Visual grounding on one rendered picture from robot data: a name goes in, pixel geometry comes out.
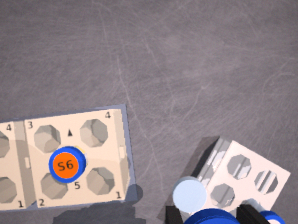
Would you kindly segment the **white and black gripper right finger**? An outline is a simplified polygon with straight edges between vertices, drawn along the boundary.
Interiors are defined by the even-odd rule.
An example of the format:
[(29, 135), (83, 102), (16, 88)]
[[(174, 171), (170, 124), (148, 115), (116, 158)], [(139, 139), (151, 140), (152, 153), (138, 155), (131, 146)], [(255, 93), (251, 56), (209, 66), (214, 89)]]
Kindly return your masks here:
[(250, 204), (237, 207), (236, 219), (240, 224), (271, 224)]

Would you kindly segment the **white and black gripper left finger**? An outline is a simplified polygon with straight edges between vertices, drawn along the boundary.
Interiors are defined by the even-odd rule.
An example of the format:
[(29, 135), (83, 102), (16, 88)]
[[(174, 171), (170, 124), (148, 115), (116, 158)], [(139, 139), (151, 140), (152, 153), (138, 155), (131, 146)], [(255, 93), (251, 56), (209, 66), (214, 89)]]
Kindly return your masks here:
[(184, 224), (179, 208), (175, 206), (166, 206), (165, 224)]

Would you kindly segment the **blue tube cap with white dot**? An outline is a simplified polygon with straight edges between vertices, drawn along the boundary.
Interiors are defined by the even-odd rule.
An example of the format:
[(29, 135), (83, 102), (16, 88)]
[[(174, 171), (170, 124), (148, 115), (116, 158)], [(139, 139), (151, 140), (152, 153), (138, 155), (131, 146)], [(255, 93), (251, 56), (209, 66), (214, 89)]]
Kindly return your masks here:
[(280, 216), (278, 216), (275, 212), (269, 211), (268, 209), (266, 209), (263, 205), (261, 205), (254, 198), (245, 199), (241, 202), (241, 204), (250, 204), (258, 212), (260, 212), (264, 218), (266, 218), (272, 224), (285, 224), (284, 220)]

